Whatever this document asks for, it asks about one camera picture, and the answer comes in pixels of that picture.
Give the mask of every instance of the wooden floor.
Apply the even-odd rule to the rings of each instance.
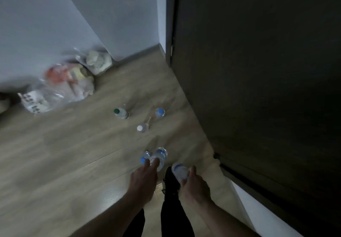
[[[165,147],[166,163],[196,165],[212,199],[242,222],[244,210],[159,50],[113,68],[97,91],[63,110],[33,116],[20,106],[0,117],[0,236],[66,237],[125,193],[143,150]],[[113,109],[130,112],[118,119]],[[149,131],[137,125],[164,107]],[[145,207],[143,236],[161,236],[162,174]],[[196,236],[210,236],[182,202]]]

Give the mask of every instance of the black shoe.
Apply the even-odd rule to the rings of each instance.
[[[165,199],[166,197],[179,198],[180,183],[178,183],[176,177],[174,176],[171,166],[166,169],[163,182],[164,188],[162,193],[165,195]]]

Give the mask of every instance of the dark door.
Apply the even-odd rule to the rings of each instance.
[[[178,0],[172,68],[227,175],[341,229],[341,0]]]

